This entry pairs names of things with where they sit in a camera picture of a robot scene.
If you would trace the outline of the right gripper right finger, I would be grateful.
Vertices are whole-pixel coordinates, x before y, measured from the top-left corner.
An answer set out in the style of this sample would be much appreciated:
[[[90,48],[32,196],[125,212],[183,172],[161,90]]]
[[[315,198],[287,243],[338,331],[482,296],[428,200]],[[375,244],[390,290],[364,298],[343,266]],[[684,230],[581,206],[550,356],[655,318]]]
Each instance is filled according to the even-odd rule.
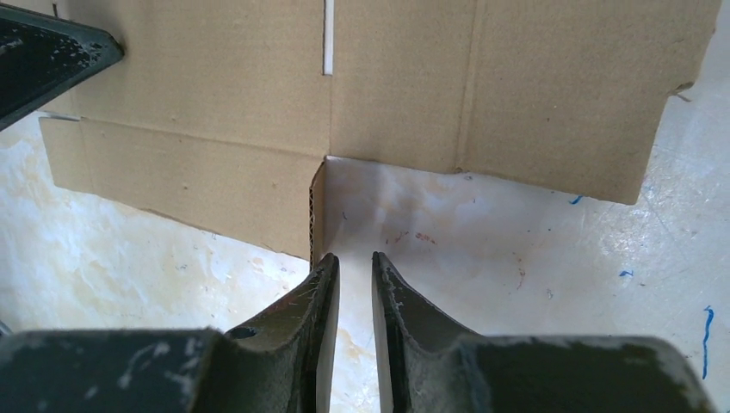
[[[650,336],[484,336],[372,256],[384,412],[712,412],[687,359]]]

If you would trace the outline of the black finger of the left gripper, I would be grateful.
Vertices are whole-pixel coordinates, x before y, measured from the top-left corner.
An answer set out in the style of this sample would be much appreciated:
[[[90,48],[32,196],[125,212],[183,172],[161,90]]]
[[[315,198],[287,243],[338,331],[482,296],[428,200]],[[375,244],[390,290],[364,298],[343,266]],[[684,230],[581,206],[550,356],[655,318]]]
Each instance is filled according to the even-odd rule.
[[[108,32],[13,5],[1,6],[1,129],[124,57]]]

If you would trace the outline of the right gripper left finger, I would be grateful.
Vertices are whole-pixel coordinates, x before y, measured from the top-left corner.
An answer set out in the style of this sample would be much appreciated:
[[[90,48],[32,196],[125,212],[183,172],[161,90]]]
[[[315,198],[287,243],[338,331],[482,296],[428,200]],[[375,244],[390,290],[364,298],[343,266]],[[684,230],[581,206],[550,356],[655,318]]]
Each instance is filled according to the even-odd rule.
[[[1,339],[4,412],[326,412],[339,261],[231,328],[36,330]]]

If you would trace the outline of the brown cardboard box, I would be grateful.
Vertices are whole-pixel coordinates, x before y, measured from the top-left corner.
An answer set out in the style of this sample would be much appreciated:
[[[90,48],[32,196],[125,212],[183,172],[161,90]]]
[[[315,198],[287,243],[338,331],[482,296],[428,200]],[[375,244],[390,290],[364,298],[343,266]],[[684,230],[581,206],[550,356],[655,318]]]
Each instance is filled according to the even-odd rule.
[[[717,1],[70,1],[124,59],[40,120],[54,183],[302,259],[324,161],[634,204]]]

